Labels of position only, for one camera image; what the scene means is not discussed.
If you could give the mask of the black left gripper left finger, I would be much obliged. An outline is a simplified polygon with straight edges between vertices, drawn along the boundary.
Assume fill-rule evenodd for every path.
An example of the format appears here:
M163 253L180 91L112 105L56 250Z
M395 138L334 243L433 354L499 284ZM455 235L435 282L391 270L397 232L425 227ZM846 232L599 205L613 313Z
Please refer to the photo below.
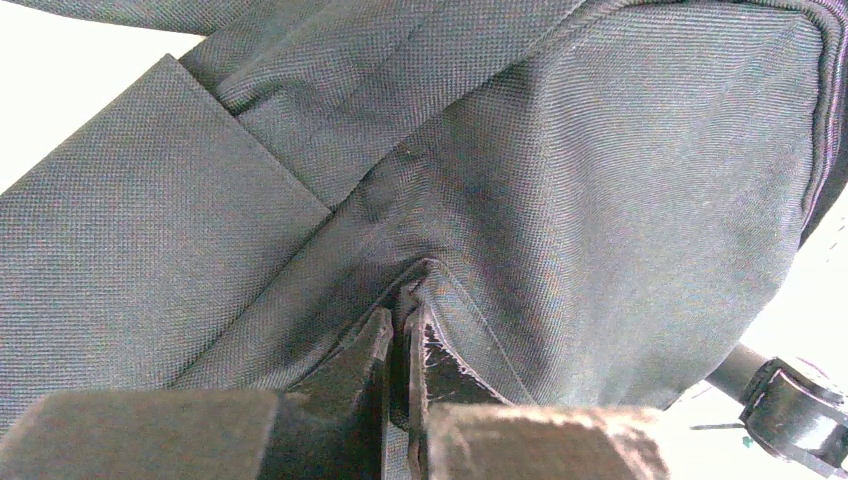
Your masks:
M69 391L1 441L5 479L377 479L389 311L286 390Z

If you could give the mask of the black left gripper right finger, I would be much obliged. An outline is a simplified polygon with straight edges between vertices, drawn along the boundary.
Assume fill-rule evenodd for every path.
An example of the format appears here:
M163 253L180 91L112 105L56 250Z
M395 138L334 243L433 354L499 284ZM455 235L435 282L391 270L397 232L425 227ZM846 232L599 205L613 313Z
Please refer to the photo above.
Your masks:
M404 332L408 464L415 479L667 479L657 413L517 406L441 338L432 309Z

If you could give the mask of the black student backpack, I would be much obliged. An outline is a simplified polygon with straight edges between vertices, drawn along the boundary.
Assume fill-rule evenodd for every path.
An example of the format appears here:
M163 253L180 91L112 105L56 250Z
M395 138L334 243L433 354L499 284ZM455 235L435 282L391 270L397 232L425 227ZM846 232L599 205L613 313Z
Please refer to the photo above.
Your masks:
M196 34L1 197L1 426L279 389L424 280L518 404L663 408L774 297L839 156L841 1L37 1Z

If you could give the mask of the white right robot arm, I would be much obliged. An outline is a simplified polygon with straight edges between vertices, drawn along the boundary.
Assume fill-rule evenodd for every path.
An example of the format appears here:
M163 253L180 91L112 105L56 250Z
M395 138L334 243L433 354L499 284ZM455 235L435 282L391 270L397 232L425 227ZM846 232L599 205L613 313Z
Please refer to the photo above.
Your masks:
M767 453L847 477L847 395L821 371L739 343L706 381L742 406L739 421Z

